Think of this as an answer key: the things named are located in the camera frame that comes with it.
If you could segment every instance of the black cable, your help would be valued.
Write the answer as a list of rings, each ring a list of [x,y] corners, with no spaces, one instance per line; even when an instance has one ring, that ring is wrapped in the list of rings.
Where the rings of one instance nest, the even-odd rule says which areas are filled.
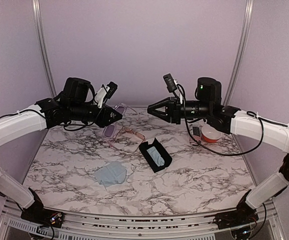
[[[173,91],[172,93],[173,93],[173,95],[174,95],[177,99],[179,99],[179,96],[176,94],[175,91]]]
[[[51,237],[51,239],[50,240],[54,240],[55,239],[55,229],[54,229],[54,227],[49,223],[49,222],[47,222],[47,221],[41,221],[42,223],[44,223],[45,225],[41,225],[41,226],[39,226],[39,227],[37,227],[37,229],[36,229],[36,233],[37,234],[39,234],[39,232],[38,232],[38,230],[39,230],[39,228],[44,228],[44,227],[50,227],[51,228],[51,230],[52,230],[52,237]]]
[[[201,120],[201,118],[197,118],[197,119],[194,119],[192,121],[188,121],[188,124],[193,124],[195,122],[198,122],[199,120]]]
[[[2,115],[2,116],[0,116],[0,119],[6,118],[6,117],[13,117],[13,116],[16,116],[16,115],[25,113],[25,112],[34,112],[34,113],[38,114],[40,117],[46,119],[41,113],[39,113],[38,111],[36,111],[36,110],[34,110],[34,109],[25,109],[25,110],[22,110],[22,111],[20,111],[20,112],[15,112],[15,113],[10,113],[10,114],[6,114],[6,115]]]
[[[21,212],[24,212],[24,209],[17,202],[15,204],[18,206],[18,208],[21,210]]]
[[[263,122],[262,122],[262,119],[260,119],[260,117],[258,118],[258,120],[259,120],[259,122],[260,122],[260,124],[261,124],[261,129],[262,129],[262,131],[261,131],[261,139],[260,139],[259,143],[257,144],[257,146],[255,146],[254,148],[252,148],[252,149],[250,149],[250,150],[248,150],[248,151],[238,152],[238,153],[228,153],[228,154],[226,154],[226,153],[221,153],[221,152],[217,152],[217,151],[215,151],[215,150],[212,150],[212,149],[210,149],[209,147],[207,147],[207,146],[201,144],[200,142],[198,142],[197,140],[195,140],[194,137],[193,137],[193,136],[191,135],[191,133],[190,133],[189,126],[188,126],[188,121],[187,121],[187,118],[186,118],[186,92],[185,92],[184,87],[181,86],[180,84],[178,84],[178,87],[181,88],[181,91],[180,91],[180,89],[179,89],[179,91],[180,91],[180,93],[181,93],[182,96],[183,96],[184,122],[185,122],[185,126],[186,126],[186,129],[187,129],[187,132],[188,132],[190,138],[191,138],[194,142],[196,142],[199,146],[203,147],[204,149],[206,149],[206,150],[208,150],[208,151],[210,151],[210,152],[212,152],[212,153],[214,153],[214,154],[218,154],[218,155],[220,155],[220,156],[233,157],[233,156],[241,156],[241,155],[244,155],[244,154],[251,153],[252,151],[256,150],[256,149],[262,144],[263,139],[264,139],[264,135],[265,135],[265,128],[264,128],[264,124],[263,124]],[[255,114],[255,113],[252,112],[252,111],[248,111],[247,114],[248,114],[249,116],[251,116],[251,117],[257,118],[257,114]]]
[[[267,208],[266,208],[266,205],[264,203],[262,205],[264,207],[264,220],[263,220],[263,223],[262,223],[261,227],[258,229],[258,231],[254,235],[249,237],[249,240],[253,239],[261,231],[261,229],[263,229],[263,227],[264,227],[264,225],[266,223],[266,220],[267,220]]]

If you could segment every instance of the marble tabletop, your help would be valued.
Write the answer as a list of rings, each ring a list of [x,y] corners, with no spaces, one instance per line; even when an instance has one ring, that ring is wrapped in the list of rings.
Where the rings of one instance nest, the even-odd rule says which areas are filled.
[[[142,133],[146,141],[156,138],[172,157],[172,163],[154,173],[137,149],[140,140],[129,133],[117,137],[110,147],[101,138],[102,128],[79,131],[50,129],[29,169],[24,185],[34,189],[46,207],[104,215],[185,215],[233,208],[254,187],[240,156],[215,155],[189,145],[185,124],[167,123],[136,108],[117,123]],[[237,152],[229,135],[206,144],[223,153]],[[109,187],[100,185],[93,173],[119,161],[126,180]]]

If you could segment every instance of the white wall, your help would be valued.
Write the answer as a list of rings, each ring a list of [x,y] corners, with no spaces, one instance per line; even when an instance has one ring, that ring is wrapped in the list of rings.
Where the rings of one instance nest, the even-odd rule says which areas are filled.
[[[289,1],[256,0],[232,106],[289,123]],[[244,150],[257,142],[240,138]],[[284,154],[263,144],[247,156],[257,182],[282,165]],[[289,240],[289,188],[274,203]]]
[[[95,89],[114,81],[108,104],[146,106],[168,96],[171,73],[194,98],[198,77],[230,80],[242,31],[243,0],[41,0],[57,92],[68,77]]]
[[[31,1],[0,1],[0,116],[22,110],[50,96]],[[0,166],[22,181],[43,132],[0,148]],[[5,199],[0,197],[0,214]]]

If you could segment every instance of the red bowl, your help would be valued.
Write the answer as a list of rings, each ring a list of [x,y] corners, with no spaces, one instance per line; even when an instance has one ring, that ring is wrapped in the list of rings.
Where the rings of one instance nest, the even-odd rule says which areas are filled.
[[[222,133],[214,129],[209,125],[205,125],[201,129],[202,138],[207,143],[214,144],[216,143],[221,137]]]

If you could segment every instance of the light blue cleaning cloth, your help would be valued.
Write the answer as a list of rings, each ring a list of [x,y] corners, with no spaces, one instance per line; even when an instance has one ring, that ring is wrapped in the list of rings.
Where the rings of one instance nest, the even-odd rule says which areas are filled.
[[[106,188],[114,184],[122,184],[126,179],[127,169],[118,161],[109,163],[94,172],[95,179]]]
[[[146,150],[152,157],[153,161],[158,167],[165,165],[165,160],[162,158],[156,147],[152,146]]]

